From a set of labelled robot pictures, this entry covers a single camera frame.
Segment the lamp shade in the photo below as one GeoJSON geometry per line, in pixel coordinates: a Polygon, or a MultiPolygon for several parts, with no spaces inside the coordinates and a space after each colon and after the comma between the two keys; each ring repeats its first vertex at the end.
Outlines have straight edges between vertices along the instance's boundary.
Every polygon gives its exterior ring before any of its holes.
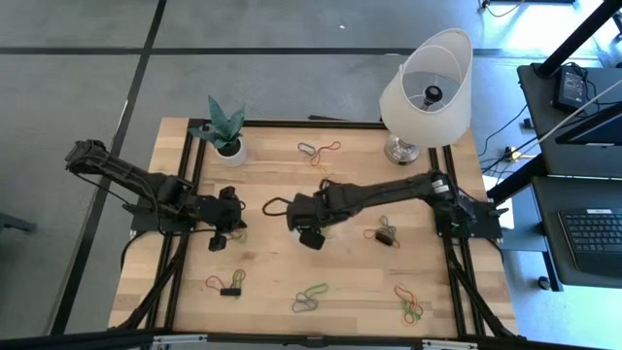
{"type": "Polygon", "coordinates": [[[399,66],[382,93],[385,126],[416,146],[457,141],[470,124],[472,61],[472,43],[464,30],[432,36],[399,66]]]}

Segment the wooden tabletop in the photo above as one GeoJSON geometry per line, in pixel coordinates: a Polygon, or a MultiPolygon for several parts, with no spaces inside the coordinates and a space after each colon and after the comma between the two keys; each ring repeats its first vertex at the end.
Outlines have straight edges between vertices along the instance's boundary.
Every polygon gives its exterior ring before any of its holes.
{"type": "MultiPolygon", "coordinates": [[[[165,118],[149,170],[176,174],[188,119],[165,118]]],[[[233,186],[246,203],[242,213],[248,224],[244,243],[228,241],[220,252],[210,252],[211,233],[190,237],[174,329],[206,333],[281,333],[376,336],[456,336],[452,301],[442,242],[436,236],[432,210],[419,200],[408,200],[363,210],[345,223],[330,227],[320,251],[298,242],[289,232],[285,217],[266,217],[261,206],[274,196],[294,198],[311,194],[328,177],[336,182],[370,185],[428,171],[427,150],[406,166],[389,163],[383,146],[386,130],[334,128],[244,127],[248,157],[240,167],[222,164],[208,145],[199,188],[215,194],[233,186]],[[314,167],[296,145],[315,147],[341,142],[337,151],[322,152],[321,167],[314,167]],[[400,247],[390,248],[365,239],[366,228],[377,228],[386,215],[397,227],[400,247]],[[247,276],[242,297],[221,297],[206,288],[210,275],[231,283],[234,270],[247,276]],[[296,293],[328,284],[318,295],[317,310],[293,313],[296,293]],[[394,286],[410,290],[424,309],[421,320],[408,325],[403,320],[394,286]]],[[[190,171],[198,141],[190,153],[190,171]]],[[[477,153],[471,132],[452,146],[459,186],[484,199],[477,153]]],[[[444,169],[442,152],[438,152],[444,169]]],[[[154,282],[162,238],[150,232],[127,251],[110,325],[124,321],[154,282]]],[[[485,240],[470,240],[478,290],[503,323],[516,331],[509,293],[499,252],[485,240]]],[[[168,290],[162,300],[168,300],[168,290]]],[[[466,324],[473,330],[467,295],[463,291],[466,324]]],[[[158,325],[163,324],[166,301],[160,303],[158,325]]]]}

